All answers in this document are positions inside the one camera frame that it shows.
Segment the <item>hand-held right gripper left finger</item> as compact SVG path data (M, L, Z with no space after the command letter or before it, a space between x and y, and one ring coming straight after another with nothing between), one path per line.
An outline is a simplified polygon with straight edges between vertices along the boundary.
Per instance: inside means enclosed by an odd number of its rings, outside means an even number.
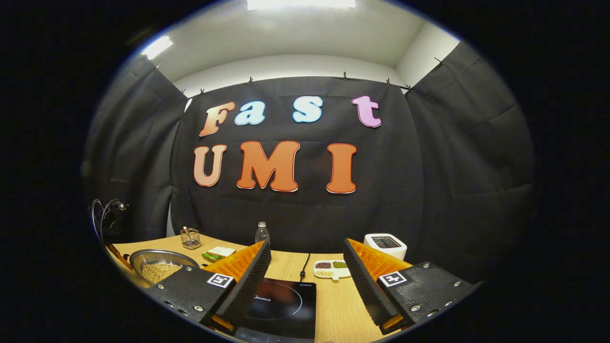
M198 325L234 334L245 322L271 260L270 241L260 241L203 269L182 267L145 291Z

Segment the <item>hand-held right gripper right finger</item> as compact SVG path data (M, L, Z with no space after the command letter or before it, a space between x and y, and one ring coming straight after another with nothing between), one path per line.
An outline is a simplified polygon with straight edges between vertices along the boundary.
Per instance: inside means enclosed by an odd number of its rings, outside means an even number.
M343 256L375 326L390 334L423 325L479 289L432 262L411 264L352 239Z

